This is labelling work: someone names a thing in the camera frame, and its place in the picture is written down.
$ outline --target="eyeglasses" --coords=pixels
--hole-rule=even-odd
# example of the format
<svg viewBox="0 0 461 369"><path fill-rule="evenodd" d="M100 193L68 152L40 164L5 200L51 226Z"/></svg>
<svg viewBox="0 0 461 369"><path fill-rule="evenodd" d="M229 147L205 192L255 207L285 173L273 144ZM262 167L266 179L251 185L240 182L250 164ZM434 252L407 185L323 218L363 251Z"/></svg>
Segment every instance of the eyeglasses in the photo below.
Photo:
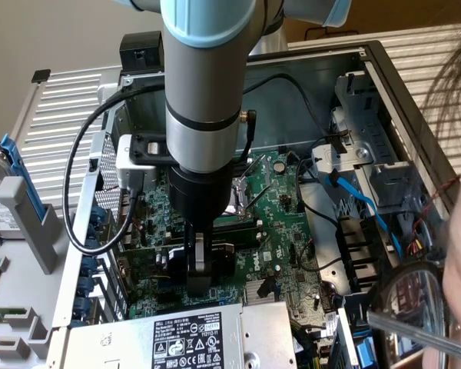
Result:
<svg viewBox="0 0 461 369"><path fill-rule="evenodd" d="M398 367L423 347L440 352L438 367L446 367L446 354L461 359L461 344L448 338L449 309L442 291L442 270L428 262L399 268L378 290L366 312L372 328L380 330L385 362Z"/></svg>

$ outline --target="green circuit board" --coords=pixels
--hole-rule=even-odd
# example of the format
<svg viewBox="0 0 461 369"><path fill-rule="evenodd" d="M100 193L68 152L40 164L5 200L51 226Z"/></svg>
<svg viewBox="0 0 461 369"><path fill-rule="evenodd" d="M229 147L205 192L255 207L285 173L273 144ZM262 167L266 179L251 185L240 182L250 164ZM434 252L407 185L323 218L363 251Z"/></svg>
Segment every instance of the green circuit board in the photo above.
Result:
<svg viewBox="0 0 461 369"><path fill-rule="evenodd" d="M260 230L261 241L256 247L236 251L234 276L222 280L213 286L208 296L190 298L184 285L172 285L170 278L156 275L147 269L154 263L154 253L163 250L169 230L179 232L184 223L171 210L167 198L166 180L159 182L157 188L145 192L146 208L138 213L138 222L143 222L150 231L144 240L133 230L127 250L120 255L130 265L133 281L130 296L130 319L147 317L180 310L198 305L247 303L246 283L260 281L275 275L280 289L280 300L286 301L290 317L301 324L321 324L324 321L323 308L313 309L313 300L320 294L318 274L302 271L297 268L297 257L300 250L310 240L307 217L297 212L297 196L295 188L296 165L286 165L285 172L274 171L274 163L287 163L285 154L277 151L252 154L250 157L260 162L251 175L246 177L249 199L254 199L268 185L270 187L253 207L254 219L260 219L263 227ZM280 196L287 196L287 206L280 201ZM256 237L256 231L241 232L239 237ZM313 250L304 252L303 263L316 266Z"/></svg>

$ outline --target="power supply label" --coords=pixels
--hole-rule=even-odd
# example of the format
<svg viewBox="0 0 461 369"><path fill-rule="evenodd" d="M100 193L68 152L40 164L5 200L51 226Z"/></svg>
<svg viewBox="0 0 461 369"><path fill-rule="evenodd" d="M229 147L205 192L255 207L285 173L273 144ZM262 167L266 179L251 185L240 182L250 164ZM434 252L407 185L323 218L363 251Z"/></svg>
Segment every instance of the power supply label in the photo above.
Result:
<svg viewBox="0 0 461 369"><path fill-rule="evenodd" d="M154 324L152 369L224 369L221 313Z"/></svg>

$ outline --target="robotic arm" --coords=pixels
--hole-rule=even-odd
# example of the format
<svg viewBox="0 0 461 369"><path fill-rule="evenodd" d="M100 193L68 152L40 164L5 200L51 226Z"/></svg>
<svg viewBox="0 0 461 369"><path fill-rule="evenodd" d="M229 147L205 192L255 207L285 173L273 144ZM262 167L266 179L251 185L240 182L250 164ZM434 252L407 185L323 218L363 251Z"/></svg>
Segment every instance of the robotic arm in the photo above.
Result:
<svg viewBox="0 0 461 369"><path fill-rule="evenodd" d="M343 24L350 0L116 0L164 19L172 206L187 220L188 293L211 282L215 218L229 202L247 56L284 15Z"/></svg>

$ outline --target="light blue joint cap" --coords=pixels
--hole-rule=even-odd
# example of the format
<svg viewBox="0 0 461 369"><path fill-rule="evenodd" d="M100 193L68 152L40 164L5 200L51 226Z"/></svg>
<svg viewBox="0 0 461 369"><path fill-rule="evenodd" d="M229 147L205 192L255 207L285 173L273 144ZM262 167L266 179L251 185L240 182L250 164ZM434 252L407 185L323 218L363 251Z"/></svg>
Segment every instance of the light blue joint cap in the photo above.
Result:
<svg viewBox="0 0 461 369"><path fill-rule="evenodd" d="M341 27L347 20L352 0L336 0L323 27Z"/></svg>
<svg viewBox="0 0 461 369"><path fill-rule="evenodd" d="M253 15L256 0L162 0L169 32L193 48L213 48L235 37Z"/></svg>

